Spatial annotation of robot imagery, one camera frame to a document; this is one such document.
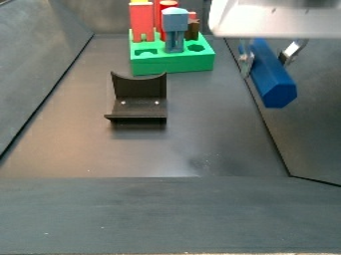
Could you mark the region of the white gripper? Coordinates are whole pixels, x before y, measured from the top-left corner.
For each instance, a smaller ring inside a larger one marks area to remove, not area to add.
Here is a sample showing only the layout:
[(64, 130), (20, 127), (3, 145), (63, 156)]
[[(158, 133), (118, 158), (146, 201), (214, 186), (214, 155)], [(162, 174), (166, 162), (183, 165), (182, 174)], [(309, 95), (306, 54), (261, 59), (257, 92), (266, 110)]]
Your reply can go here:
[[(214, 36), (229, 38), (302, 38), (279, 52), (289, 65), (307, 39), (341, 38), (341, 0), (211, 0), (207, 26)], [(254, 54), (250, 39), (239, 40), (239, 71), (246, 79)]]

